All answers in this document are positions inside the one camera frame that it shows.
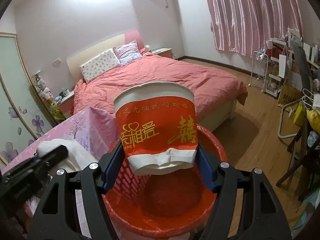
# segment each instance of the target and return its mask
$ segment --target white patterned pillow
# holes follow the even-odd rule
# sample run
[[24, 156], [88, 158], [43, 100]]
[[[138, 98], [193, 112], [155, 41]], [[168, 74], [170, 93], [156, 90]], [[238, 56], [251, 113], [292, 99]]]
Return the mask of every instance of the white patterned pillow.
[[103, 73], [119, 66], [121, 66], [120, 61], [113, 52], [113, 49], [108, 49], [98, 56], [90, 59], [88, 62], [82, 64], [80, 69], [84, 80], [87, 83], [90, 83]]

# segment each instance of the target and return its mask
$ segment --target paper cup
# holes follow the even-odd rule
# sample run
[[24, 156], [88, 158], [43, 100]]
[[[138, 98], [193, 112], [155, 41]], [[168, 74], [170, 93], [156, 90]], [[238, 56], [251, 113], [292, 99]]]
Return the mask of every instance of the paper cup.
[[135, 175], [193, 167], [198, 145], [194, 95], [174, 82], [150, 82], [114, 100], [126, 157]]

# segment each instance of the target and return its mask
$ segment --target red trash bin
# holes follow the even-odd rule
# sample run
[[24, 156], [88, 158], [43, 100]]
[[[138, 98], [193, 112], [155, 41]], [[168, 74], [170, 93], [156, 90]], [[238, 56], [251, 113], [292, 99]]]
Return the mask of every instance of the red trash bin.
[[[198, 139], [221, 161], [228, 161], [218, 139], [197, 125]], [[112, 190], [103, 196], [118, 227], [137, 235], [168, 239], [187, 233], [209, 218], [216, 195], [206, 188], [196, 164], [166, 175], [135, 176], [125, 159]]]

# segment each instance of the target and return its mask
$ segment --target pink curtain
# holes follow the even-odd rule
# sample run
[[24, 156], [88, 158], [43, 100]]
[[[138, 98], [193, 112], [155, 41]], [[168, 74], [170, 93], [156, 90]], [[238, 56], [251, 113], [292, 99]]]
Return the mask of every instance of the pink curtain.
[[216, 49], [251, 57], [271, 38], [284, 39], [287, 29], [302, 35], [297, 0], [207, 0]]

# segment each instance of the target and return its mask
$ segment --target headboard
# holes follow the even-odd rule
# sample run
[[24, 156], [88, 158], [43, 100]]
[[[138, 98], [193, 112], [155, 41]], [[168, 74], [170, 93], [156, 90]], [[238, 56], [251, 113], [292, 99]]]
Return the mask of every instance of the headboard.
[[122, 46], [125, 44], [130, 43], [131, 41], [137, 40], [138, 49], [141, 50], [144, 48], [142, 38], [138, 31], [127, 32], [111, 39], [102, 41], [92, 47], [81, 51], [80, 53], [74, 55], [71, 58], [67, 59], [67, 64], [69, 70], [72, 74], [74, 81], [77, 83], [80, 79], [82, 79], [82, 73], [80, 71], [80, 66], [83, 63], [86, 63], [93, 57], [101, 54], [102, 52], [106, 51], [107, 49], [111, 49], [113, 47]]

